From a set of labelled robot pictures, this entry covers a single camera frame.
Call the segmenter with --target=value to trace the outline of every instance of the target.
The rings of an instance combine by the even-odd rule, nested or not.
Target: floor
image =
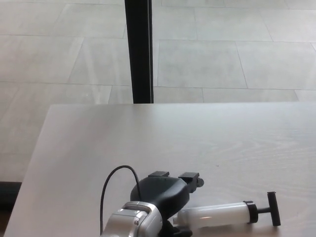
[[[156,103],[316,100],[316,0],[153,0]],[[132,103],[123,0],[0,0],[0,180],[50,104]]]

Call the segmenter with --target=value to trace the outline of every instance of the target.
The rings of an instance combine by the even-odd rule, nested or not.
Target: gray tile
[[[31,154],[51,104],[106,104],[110,86],[21,84],[0,121],[0,152]]]
[[[245,8],[284,8],[287,5],[284,0],[224,0],[226,7]]]
[[[109,104],[133,104],[131,86],[112,86]]]
[[[56,36],[122,38],[125,10],[119,5],[68,4],[53,30]]]
[[[297,101],[294,90],[203,89],[205,103]]]
[[[85,39],[69,83],[131,85],[126,39]]]
[[[153,9],[153,37],[157,40],[195,40],[194,9],[157,7]]]
[[[237,42],[249,88],[316,89],[316,52],[309,43]]]
[[[155,103],[203,103],[201,88],[154,87]]]
[[[274,41],[316,41],[316,11],[276,9],[260,11]]]
[[[1,35],[49,35],[64,4],[1,2]]]
[[[158,86],[246,88],[235,43],[161,40]]]
[[[37,2],[62,2],[62,3],[90,3],[90,4],[97,4],[99,3],[99,0],[31,0],[31,1],[37,1]]]
[[[199,40],[272,41],[256,9],[196,8]]]
[[[0,36],[0,80],[67,82],[81,38]]]
[[[0,180],[22,182],[30,160],[31,155],[0,154]]]
[[[162,0],[162,5],[225,7],[224,0]]]
[[[299,101],[316,101],[316,90],[296,90]]]
[[[158,85],[158,62],[159,62],[159,40],[153,41],[153,77],[154,77],[154,86]]]
[[[127,39],[127,26],[125,25],[123,39]]]
[[[161,6],[162,0],[152,0],[152,6]],[[124,0],[100,0],[100,4],[124,5]]]
[[[17,91],[18,87],[15,84],[0,82],[0,120]]]
[[[316,10],[315,0],[285,0],[290,9]]]

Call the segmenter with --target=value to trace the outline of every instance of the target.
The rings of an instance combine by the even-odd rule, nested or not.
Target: white table
[[[316,104],[252,103],[52,106],[5,237],[97,237],[103,183],[122,164],[140,178],[199,172],[205,185],[190,206],[253,200],[266,207],[266,192],[276,191],[277,232],[264,214],[252,230],[202,235],[316,235]],[[114,175],[105,221],[134,185],[129,170]]]

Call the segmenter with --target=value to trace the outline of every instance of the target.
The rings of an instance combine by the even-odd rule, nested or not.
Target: robotic arm
[[[199,173],[186,172],[178,178],[156,171],[139,182],[130,202],[109,218],[103,237],[190,237],[192,229],[240,223],[256,223],[258,215],[270,212],[274,226],[280,226],[275,192],[268,193],[269,206],[258,209],[252,201],[182,209],[190,193],[202,187]],[[173,226],[168,219],[173,218]]]

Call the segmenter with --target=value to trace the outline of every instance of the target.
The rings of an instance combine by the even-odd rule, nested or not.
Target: floor tile
[[[159,48],[160,42],[159,40],[153,41],[153,81],[154,86],[158,85],[158,62],[159,62]]]
[[[235,43],[161,40],[158,86],[246,88]]]
[[[81,38],[0,36],[0,80],[67,82]]]
[[[39,2],[62,2],[62,3],[86,3],[86,4],[98,4],[100,0],[35,0]]]
[[[112,86],[109,104],[133,104],[131,86]]]
[[[299,101],[316,101],[316,90],[296,90]]]
[[[284,0],[224,0],[226,7],[245,8],[284,8],[287,5]]]
[[[203,89],[205,103],[297,101],[294,90]]]
[[[201,88],[154,87],[155,103],[203,103]]]
[[[316,42],[316,11],[261,9],[273,41]]]
[[[198,7],[195,13],[199,40],[272,41],[256,9]]]
[[[49,35],[64,4],[1,2],[0,35]]]
[[[237,42],[249,88],[316,89],[316,52],[309,43]]]
[[[315,0],[285,0],[290,9],[316,10]]]
[[[161,6],[162,0],[152,0],[152,6]],[[124,0],[100,0],[100,4],[125,5]]]
[[[85,39],[69,83],[131,85],[126,39]]]
[[[0,180],[22,182],[30,160],[31,155],[0,154]]]
[[[125,10],[119,5],[68,4],[53,30],[56,36],[122,38]]]
[[[51,104],[107,104],[110,86],[21,84],[0,121],[0,152],[31,154]]]
[[[153,37],[158,40],[195,40],[194,9],[157,7],[153,9]]]
[[[18,87],[15,84],[0,82],[0,120],[17,91]]]
[[[162,5],[225,7],[224,0],[162,0]]]

